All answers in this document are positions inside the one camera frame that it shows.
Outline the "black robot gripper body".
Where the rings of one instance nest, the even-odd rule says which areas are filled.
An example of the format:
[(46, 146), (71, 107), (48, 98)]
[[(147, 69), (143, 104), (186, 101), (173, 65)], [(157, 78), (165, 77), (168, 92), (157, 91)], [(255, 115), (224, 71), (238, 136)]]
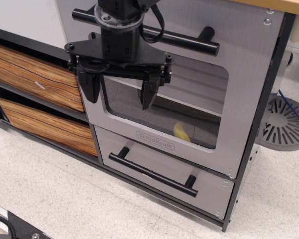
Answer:
[(99, 25), (101, 34), (64, 46), (70, 56), (69, 69), (83, 84), (96, 83), (104, 75), (142, 80), (146, 86), (170, 83), (175, 59), (152, 47), (165, 33), (161, 13), (157, 9), (154, 13), (161, 31), (149, 38), (145, 36), (143, 11), (135, 10), (126, 15), (119, 10), (94, 10), (93, 20)]

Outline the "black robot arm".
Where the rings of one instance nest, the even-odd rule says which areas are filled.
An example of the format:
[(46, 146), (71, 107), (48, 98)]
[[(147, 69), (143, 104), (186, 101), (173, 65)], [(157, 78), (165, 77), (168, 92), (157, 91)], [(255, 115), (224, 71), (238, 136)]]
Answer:
[(144, 35), (144, 14), (149, 8), (164, 28), (164, 19), (155, 0), (100, 0), (92, 16), (101, 28), (101, 35), (65, 45), (70, 55), (68, 68), (90, 102), (97, 102), (104, 76), (141, 80), (144, 110), (152, 106), (159, 87), (170, 82), (175, 59), (151, 46), (164, 32), (154, 38)]

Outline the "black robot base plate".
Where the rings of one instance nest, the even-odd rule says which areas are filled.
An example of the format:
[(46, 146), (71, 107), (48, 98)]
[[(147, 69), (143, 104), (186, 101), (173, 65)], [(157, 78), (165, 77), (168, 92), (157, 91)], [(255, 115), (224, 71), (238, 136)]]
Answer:
[(16, 214), (8, 211), (0, 215), (0, 222), (7, 226), (7, 233), (0, 233), (0, 239), (52, 239), (52, 237)]

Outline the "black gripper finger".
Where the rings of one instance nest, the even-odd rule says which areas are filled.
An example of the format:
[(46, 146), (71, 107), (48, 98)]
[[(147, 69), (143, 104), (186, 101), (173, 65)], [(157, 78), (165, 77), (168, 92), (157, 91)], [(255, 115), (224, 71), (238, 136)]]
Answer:
[(160, 87), (160, 79), (160, 73), (146, 73), (142, 79), (139, 97), (143, 110), (147, 110), (153, 105)]
[(100, 92), (99, 73), (89, 72), (82, 67), (77, 67), (77, 80), (86, 99), (92, 103), (96, 103)]

